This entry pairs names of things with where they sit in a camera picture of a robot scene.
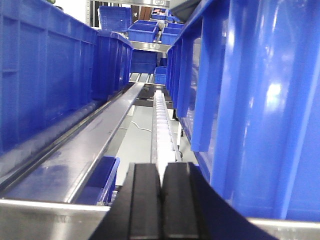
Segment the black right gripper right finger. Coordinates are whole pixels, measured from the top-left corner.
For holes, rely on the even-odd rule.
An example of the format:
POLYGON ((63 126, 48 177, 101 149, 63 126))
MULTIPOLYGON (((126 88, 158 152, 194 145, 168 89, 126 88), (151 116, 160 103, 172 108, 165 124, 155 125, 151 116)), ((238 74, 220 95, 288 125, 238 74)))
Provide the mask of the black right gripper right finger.
POLYGON ((193 163, 168 164, 162 195, 165 240, 274 239, 224 201, 193 163))

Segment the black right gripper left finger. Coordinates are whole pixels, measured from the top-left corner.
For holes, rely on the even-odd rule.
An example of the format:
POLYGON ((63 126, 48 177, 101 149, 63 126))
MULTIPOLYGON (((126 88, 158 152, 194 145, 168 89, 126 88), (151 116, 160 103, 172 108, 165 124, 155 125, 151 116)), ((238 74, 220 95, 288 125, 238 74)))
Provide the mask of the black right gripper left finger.
POLYGON ((154 163, 133 163, 91 240, 159 240, 160 178, 154 163))

